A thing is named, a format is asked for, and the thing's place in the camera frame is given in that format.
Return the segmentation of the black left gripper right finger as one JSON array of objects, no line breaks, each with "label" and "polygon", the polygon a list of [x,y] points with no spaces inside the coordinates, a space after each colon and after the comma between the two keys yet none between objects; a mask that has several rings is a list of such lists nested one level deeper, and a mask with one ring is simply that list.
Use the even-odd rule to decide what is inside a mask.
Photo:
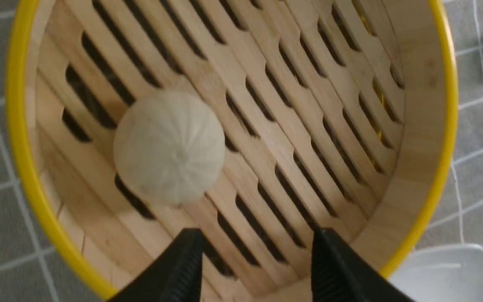
[{"label": "black left gripper right finger", "polygon": [[317,228],[311,249],[314,302],[412,302],[332,228]]}]

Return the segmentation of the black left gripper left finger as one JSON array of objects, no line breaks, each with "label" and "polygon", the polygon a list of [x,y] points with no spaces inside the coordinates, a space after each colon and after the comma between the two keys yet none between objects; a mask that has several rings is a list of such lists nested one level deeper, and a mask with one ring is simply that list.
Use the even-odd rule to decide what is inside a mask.
[{"label": "black left gripper left finger", "polygon": [[136,279],[110,302],[199,302],[203,288],[203,234],[184,228]]}]

